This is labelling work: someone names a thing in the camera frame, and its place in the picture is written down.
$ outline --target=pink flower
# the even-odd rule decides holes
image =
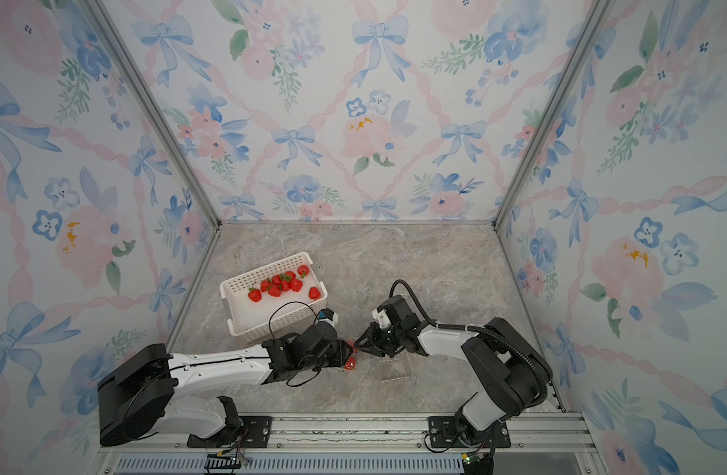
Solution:
[[[218,135],[218,132],[200,138],[197,153],[200,157],[212,157],[214,160],[222,160],[228,151],[229,142]]]
[[[390,134],[390,122],[379,117],[350,120],[342,134],[345,141],[342,154],[348,158],[382,154],[386,151],[385,144],[395,142]]]
[[[300,212],[301,216],[309,217],[313,220],[319,220],[324,216],[331,216],[334,214],[331,210],[331,205],[320,200],[316,200],[311,204],[303,204]]]
[[[464,210],[464,198],[455,192],[442,192],[430,200],[430,211],[435,216],[453,216]]]
[[[253,11],[243,15],[245,25],[250,29],[250,42],[271,47],[283,44],[284,23],[282,15],[274,9],[274,0],[263,0],[263,6],[251,3],[250,7]]]
[[[664,275],[657,258],[643,245],[629,236],[615,239],[603,255],[593,258],[592,270],[607,297],[616,299],[621,309],[627,312],[635,306],[644,317],[652,315],[654,299],[664,289]]]
[[[527,274],[527,280],[530,281],[530,287],[532,287],[532,292],[535,294],[536,297],[539,296],[545,288],[545,276],[543,275],[543,271],[536,268],[535,266],[532,266],[532,269],[530,269]]]
[[[197,112],[195,109],[189,111],[189,115],[192,116],[192,128],[203,131],[206,134],[219,131],[221,124],[211,118],[211,111],[205,110],[204,113]]]
[[[181,216],[179,234],[181,242],[185,245],[195,245],[202,233],[202,218],[197,211],[187,211]]]
[[[619,432],[607,429],[601,433],[601,447],[598,451],[604,459],[610,475],[645,475],[643,461],[633,445]]]
[[[178,138],[192,138],[192,128],[188,125],[179,125],[179,133],[177,134]]]
[[[640,107],[641,100],[635,87],[626,87],[612,97],[606,109],[606,122],[610,127],[620,127],[630,122]]]
[[[35,73],[56,78],[63,42],[41,2],[0,0],[0,40],[10,57]]]
[[[245,74],[258,81],[271,77],[274,71],[274,58],[263,45],[255,44],[246,48],[240,56]]]
[[[458,1],[433,0],[432,22],[451,40],[459,40],[467,36],[467,32],[483,27],[495,9],[495,0],[469,2],[467,5]]]
[[[81,206],[63,222],[55,252],[60,265],[74,271],[84,289],[96,287],[112,261],[112,247],[123,250],[131,241],[129,227],[115,211],[100,214],[94,206]]]
[[[530,140],[530,137],[535,133],[535,127],[532,125],[525,125],[521,128],[521,132],[516,135],[516,139],[524,138],[526,141]]]

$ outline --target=strawberry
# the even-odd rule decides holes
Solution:
[[[247,298],[250,300],[253,300],[254,302],[260,302],[261,301],[261,291],[258,289],[253,289],[252,287],[249,289],[250,291],[247,292]]]
[[[282,289],[272,284],[268,286],[268,294],[272,297],[279,297],[282,295]]]

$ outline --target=enclosure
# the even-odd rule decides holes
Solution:
[[[219,284],[297,252],[345,339],[400,278],[539,349],[497,473],[727,473],[727,0],[0,0],[0,474],[116,470],[98,382],[260,343]],[[355,357],[200,395],[280,458],[428,454],[481,388]]]

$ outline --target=mounting plate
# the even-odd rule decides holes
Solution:
[[[455,417],[454,416],[432,416],[426,418],[428,431],[430,433],[430,447],[432,448],[461,448],[461,444],[454,445]],[[511,447],[511,439],[509,438],[509,430],[506,423],[495,424],[493,426],[492,438],[496,441],[496,448]]]

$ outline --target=green leaf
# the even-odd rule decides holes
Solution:
[[[121,268],[118,267],[115,261],[105,266],[105,277],[107,282],[110,284],[113,290],[116,291],[116,295],[121,293]]]
[[[611,314],[620,307],[620,303],[617,299],[609,299],[609,303],[606,304],[606,319],[609,322],[609,327],[615,333],[617,338],[620,337],[620,318],[611,318]]]
[[[121,251],[121,249],[117,245],[114,245],[112,247],[112,255],[116,256],[117,258],[121,258],[124,255],[128,255],[131,251],[134,250],[134,244],[136,244],[136,241],[131,241],[131,242],[123,241],[123,245],[124,245],[124,247],[126,247],[126,249],[123,251]]]
[[[231,58],[236,61],[236,59],[240,57],[248,44],[250,44],[250,42],[249,38],[247,37],[247,30],[237,30],[234,36],[231,37],[231,41],[229,41],[229,51],[231,52]]]
[[[211,0],[211,3],[214,7],[216,7],[216,10],[218,10],[218,14],[224,17],[226,21],[230,21],[231,23],[236,23],[239,25],[245,24],[245,22],[242,20],[242,15],[240,14],[240,11],[237,10],[234,3],[229,2],[229,0]]]
[[[606,289],[598,282],[589,283],[580,290],[580,293],[594,302],[600,302],[606,298]]]
[[[646,25],[643,27],[643,35],[641,36],[641,43],[638,45],[638,53],[643,58],[643,61],[648,63],[651,58],[654,48],[656,48],[656,41],[659,38],[659,23],[656,21],[654,12],[649,12],[649,19],[646,20]]]
[[[358,175],[363,172],[369,166],[369,157],[360,157],[356,160],[356,165],[353,167],[353,174]]]
[[[620,74],[620,77],[617,78],[609,92],[613,93],[616,90],[632,86],[633,84],[635,84],[636,81],[638,81],[638,78],[640,78],[641,74],[643,74],[644,71],[645,69],[643,66],[634,66],[628,69],[624,73]]]

